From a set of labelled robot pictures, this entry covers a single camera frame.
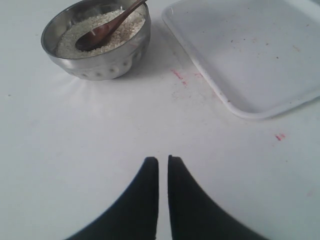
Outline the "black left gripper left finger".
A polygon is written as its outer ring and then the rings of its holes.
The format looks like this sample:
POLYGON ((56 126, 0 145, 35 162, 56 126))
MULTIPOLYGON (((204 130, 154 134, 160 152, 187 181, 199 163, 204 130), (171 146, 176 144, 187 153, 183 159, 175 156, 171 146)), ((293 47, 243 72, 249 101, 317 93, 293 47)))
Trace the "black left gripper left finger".
POLYGON ((154 240, 159 215, 159 162, 147 157, 121 196, 70 240, 154 240))

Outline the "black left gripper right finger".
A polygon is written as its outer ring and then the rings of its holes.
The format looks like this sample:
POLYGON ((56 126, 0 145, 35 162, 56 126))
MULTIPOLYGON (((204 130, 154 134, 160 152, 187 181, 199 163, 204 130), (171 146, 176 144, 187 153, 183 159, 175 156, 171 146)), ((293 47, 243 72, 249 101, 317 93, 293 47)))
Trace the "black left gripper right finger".
POLYGON ((173 240, 263 240, 199 186, 178 156, 168 156, 167 194, 173 240))

